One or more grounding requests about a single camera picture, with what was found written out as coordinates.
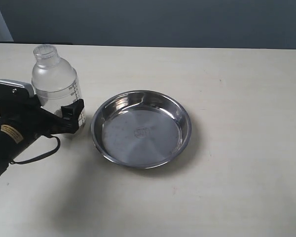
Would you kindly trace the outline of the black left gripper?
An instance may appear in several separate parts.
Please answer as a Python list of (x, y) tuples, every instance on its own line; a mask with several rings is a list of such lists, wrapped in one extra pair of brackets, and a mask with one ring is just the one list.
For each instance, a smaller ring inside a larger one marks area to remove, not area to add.
[(41, 135), (75, 134), (80, 130), (79, 118), (84, 109), (84, 100), (61, 106), (61, 116), (42, 108), (38, 97), (27, 99), (0, 98), (0, 117), (12, 120)]

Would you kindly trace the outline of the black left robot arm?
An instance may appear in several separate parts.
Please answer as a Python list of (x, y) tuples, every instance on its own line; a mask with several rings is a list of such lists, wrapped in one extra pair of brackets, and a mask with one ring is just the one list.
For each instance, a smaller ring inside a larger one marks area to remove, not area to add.
[[(0, 176), (11, 164), (29, 164), (56, 153), (61, 145), (58, 134), (74, 134), (79, 129), (83, 99), (62, 106), (61, 117), (42, 108), (37, 96), (24, 101), (0, 99)], [(39, 137), (56, 138), (53, 150), (32, 159), (16, 162), (15, 158)]]

